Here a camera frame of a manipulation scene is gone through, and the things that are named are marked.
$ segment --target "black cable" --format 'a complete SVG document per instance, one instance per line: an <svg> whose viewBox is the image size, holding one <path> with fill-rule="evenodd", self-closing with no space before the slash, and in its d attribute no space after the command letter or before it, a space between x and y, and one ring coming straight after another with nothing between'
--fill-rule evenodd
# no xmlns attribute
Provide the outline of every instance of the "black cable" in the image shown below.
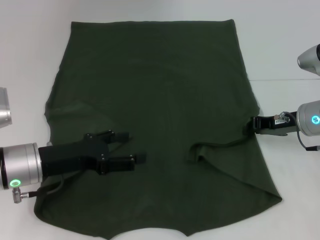
<svg viewBox="0 0 320 240"><path fill-rule="evenodd" d="M39 190L39 189L37 191L30 191L30 192L28 192L29 198L37 197L40 195L49 195L49 194L56 193L57 191L59 191L63 187L64 183L65 183L64 176L60 175L60 184L55 189L50 190L50 191L43 191L43 190Z"/></svg>
<svg viewBox="0 0 320 240"><path fill-rule="evenodd" d="M297 123L297 119L296 117L291 113L291 112L288 112L288 111L284 111L284 113L286 115L289 115L293 120L294 120L294 123L295 123L295 127L296 127L296 135L298 136L298 140L300 142L300 144L302 145L302 147L304 147L304 149L307 149L307 147L304 145L304 143L301 141L301 138L300 138L300 134L299 134L299 127L298 127L298 123Z"/></svg>
<svg viewBox="0 0 320 240"><path fill-rule="evenodd" d="M65 183L64 176L60 175L60 184L59 184L59 186L57 186L53 190L47 191L46 194L49 195L49 194L54 194L55 192L58 192L63 187L64 183Z"/></svg>

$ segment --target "blue indicator light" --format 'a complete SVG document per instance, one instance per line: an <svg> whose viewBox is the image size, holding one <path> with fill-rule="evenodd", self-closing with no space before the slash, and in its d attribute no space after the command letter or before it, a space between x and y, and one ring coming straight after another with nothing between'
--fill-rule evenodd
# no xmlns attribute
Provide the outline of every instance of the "blue indicator light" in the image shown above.
<svg viewBox="0 0 320 240"><path fill-rule="evenodd" d="M313 116L311 121L312 121L313 124L320 124L320 117Z"/></svg>

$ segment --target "white background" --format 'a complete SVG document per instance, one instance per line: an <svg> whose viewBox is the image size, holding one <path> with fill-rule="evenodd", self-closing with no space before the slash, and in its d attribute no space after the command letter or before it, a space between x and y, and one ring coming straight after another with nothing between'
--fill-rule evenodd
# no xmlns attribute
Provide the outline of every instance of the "white background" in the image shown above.
<svg viewBox="0 0 320 240"><path fill-rule="evenodd" d="M261 114L271 116L320 99L319 77L297 65L302 52L320 43L319 10L318 0L0 0L0 86L8 89L13 121L0 129L0 146L37 142L42 147L49 140L45 102L69 39L71 21L234 19ZM306 152L294 133L287 137L259 135L258 140L283 202L190 239L320 239L320 154ZM303 141L319 145L320 137L303 137ZM34 203L31 198L14 204L10 191L0 192L0 239L92 239L41 222L33 213ZM142 229L115 239L187 238L175 230Z"/></svg>

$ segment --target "green indicator light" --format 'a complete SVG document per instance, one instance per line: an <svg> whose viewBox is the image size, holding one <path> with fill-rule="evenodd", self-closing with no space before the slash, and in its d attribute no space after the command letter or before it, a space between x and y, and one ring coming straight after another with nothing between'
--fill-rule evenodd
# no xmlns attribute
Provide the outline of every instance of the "green indicator light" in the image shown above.
<svg viewBox="0 0 320 240"><path fill-rule="evenodd" d="M19 185L21 184L21 181L19 179L13 179L11 182L10 182L10 186L11 187L18 187Z"/></svg>

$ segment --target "green towel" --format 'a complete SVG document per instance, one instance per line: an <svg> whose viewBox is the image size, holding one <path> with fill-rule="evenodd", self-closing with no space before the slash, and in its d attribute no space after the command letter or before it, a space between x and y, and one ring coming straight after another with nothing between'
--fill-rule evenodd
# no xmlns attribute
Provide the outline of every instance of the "green towel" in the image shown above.
<svg viewBox="0 0 320 240"><path fill-rule="evenodd" d="M128 131L112 154L146 151L147 162L74 174L34 212L106 239L141 228L189 236L259 214L282 199L256 137L243 134L258 114L233 20L73 22L46 104L52 143Z"/></svg>

